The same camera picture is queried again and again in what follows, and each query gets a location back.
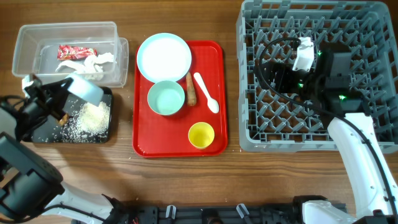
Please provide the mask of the light blue bowl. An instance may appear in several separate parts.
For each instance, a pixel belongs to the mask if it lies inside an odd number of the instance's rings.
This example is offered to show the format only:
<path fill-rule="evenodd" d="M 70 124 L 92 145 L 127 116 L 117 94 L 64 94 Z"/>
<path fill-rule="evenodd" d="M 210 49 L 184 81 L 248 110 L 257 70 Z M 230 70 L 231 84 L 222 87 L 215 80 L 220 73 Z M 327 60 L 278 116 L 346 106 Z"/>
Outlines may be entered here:
<path fill-rule="evenodd" d="M 67 86 L 70 93 L 92 105 L 98 106 L 100 104 L 104 95 L 102 88 L 74 73 L 69 74 L 66 80 L 71 81 Z"/>

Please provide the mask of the white tissue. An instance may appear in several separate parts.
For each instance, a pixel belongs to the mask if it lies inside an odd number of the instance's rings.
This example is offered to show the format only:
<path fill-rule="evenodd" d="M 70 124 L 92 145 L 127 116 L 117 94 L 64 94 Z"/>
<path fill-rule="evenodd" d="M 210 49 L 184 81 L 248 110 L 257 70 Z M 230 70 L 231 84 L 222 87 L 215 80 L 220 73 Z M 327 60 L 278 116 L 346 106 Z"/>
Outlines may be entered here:
<path fill-rule="evenodd" d="M 75 62 L 72 60 L 66 60 L 61 62 L 58 67 L 55 69 L 56 72 L 59 72 L 62 67 L 68 67 L 74 69 L 73 73 L 76 74 L 87 74 L 85 77 L 87 80 L 101 80 L 103 79 L 104 72 L 101 67 L 102 64 L 113 62 L 114 55 L 110 52 L 105 54 L 100 54 L 98 56 L 89 55 L 83 63 Z"/>

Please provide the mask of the brown food scrap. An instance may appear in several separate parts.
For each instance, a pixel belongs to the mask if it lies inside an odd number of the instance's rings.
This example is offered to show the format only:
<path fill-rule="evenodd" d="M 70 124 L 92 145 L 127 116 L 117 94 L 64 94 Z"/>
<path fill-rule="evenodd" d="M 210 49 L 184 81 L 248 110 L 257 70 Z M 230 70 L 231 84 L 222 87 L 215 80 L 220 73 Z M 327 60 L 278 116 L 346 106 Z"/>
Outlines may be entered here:
<path fill-rule="evenodd" d="M 70 118 L 70 115 L 68 113 L 65 113 L 64 116 L 60 120 L 57 121 L 57 123 L 59 125 L 63 126 L 65 124 L 67 124 L 69 118 Z"/>

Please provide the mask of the red snack wrapper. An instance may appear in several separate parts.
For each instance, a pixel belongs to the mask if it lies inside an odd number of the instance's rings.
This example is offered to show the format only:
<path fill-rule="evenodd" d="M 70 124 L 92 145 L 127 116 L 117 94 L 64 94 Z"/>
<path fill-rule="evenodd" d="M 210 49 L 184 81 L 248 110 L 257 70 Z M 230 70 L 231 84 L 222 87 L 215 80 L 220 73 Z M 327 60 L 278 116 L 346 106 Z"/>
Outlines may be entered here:
<path fill-rule="evenodd" d="M 88 47 L 77 47 L 71 45 L 59 45 L 58 60 L 79 60 L 90 55 L 97 55 L 97 50 Z"/>

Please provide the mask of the white plastic spoon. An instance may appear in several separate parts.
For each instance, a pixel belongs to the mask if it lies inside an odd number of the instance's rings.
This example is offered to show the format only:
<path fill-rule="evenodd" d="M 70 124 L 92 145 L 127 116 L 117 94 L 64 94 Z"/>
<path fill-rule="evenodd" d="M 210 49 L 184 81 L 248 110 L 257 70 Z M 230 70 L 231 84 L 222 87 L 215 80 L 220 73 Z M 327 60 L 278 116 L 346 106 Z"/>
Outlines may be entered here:
<path fill-rule="evenodd" d="M 208 108 L 212 113 L 217 114 L 220 111 L 220 106 L 218 102 L 210 96 L 210 93 L 205 85 L 205 82 L 201 74 L 199 72 L 195 72 L 193 76 L 196 82 L 198 83 L 198 86 L 201 88 L 202 92 L 206 96 Z"/>

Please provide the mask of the brown carrot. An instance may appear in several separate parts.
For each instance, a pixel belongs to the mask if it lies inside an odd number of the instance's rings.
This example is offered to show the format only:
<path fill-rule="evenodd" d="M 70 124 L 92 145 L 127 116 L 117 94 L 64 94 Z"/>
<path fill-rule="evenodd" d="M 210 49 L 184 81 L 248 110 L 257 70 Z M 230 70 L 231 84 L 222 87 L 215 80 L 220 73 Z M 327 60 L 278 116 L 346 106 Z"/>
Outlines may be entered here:
<path fill-rule="evenodd" d="M 187 83 L 187 105 L 195 106 L 197 103 L 197 98 L 195 94 L 195 88 L 193 85 L 192 75 L 190 72 L 186 74 L 186 83 Z"/>

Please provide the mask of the large pale blue plate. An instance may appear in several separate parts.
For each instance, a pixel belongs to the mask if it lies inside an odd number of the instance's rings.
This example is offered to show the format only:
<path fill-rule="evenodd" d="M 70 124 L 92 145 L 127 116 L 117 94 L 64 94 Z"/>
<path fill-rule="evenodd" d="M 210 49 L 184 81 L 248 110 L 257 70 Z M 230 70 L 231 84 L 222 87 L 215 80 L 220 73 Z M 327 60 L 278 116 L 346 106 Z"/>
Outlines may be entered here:
<path fill-rule="evenodd" d="M 181 37 L 158 33 L 140 45 L 136 63 L 141 75 L 152 83 L 165 80 L 177 82 L 189 71 L 192 52 Z"/>

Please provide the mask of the mint green bowl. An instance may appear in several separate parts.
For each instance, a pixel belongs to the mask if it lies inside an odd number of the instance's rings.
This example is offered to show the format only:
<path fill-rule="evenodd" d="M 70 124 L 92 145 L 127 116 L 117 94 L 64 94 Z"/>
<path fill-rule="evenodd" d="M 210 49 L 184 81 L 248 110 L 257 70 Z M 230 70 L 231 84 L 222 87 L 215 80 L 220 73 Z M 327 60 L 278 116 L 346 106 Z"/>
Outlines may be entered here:
<path fill-rule="evenodd" d="M 161 81 L 148 91 L 147 103 L 156 114 L 170 116 L 177 113 L 184 105 L 185 92 L 177 82 Z"/>

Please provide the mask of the yellow plastic cup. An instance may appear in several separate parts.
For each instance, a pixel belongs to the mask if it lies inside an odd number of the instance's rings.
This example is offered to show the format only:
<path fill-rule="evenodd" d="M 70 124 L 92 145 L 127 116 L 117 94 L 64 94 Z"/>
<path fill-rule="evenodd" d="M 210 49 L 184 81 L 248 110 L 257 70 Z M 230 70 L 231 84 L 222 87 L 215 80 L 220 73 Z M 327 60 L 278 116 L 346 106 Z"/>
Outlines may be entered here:
<path fill-rule="evenodd" d="M 197 149 L 206 149 L 215 139 L 213 127 L 206 122 L 193 124 L 188 131 L 188 140 Z"/>

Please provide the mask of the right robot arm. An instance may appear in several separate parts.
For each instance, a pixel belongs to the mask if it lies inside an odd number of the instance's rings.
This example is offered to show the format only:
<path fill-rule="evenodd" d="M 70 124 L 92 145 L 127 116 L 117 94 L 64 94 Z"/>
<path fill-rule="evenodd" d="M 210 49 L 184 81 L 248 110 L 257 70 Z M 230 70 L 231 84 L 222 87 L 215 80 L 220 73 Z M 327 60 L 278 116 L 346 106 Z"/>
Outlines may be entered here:
<path fill-rule="evenodd" d="M 321 197 L 300 198 L 302 223 L 397 223 L 397 184 L 379 147 L 370 108 L 363 94 L 349 86 L 350 58 L 344 46 L 322 49 L 314 69 L 256 62 L 254 72 L 262 88 L 312 101 L 309 108 L 319 113 L 334 140 L 353 189 L 355 216 Z"/>

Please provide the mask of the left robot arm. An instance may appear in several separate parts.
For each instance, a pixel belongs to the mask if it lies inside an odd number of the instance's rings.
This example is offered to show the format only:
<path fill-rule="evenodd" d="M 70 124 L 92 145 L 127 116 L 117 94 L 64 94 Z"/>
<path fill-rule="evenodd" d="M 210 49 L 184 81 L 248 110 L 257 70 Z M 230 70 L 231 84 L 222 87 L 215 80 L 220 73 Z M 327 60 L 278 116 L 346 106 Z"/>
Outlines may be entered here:
<path fill-rule="evenodd" d="M 130 215 L 121 202 L 68 185 L 52 164 L 21 144 L 49 116 L 66 123 L 63 107 L 69 95 L 99 105 L 103 89 L 70 75 L 46 85 L 31 77 L 24 92 L 24 98 L 1 97 L 1 176 L 12 168 L 17 171 L 1 187 L 1 223 L 24 223 L 41 215 L 68 217 L 76 223 L 127 223 Z"/>

